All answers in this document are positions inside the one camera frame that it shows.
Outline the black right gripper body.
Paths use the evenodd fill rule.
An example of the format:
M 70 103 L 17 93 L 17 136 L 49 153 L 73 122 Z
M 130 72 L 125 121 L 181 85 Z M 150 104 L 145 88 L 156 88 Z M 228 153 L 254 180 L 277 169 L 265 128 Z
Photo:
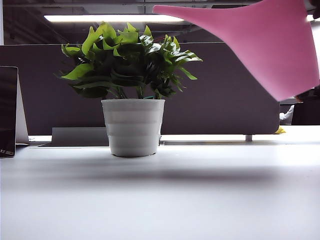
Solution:
M 306 9 L 309 16 L 313 19 L 320 18 L 320 0 L 306 0 Z

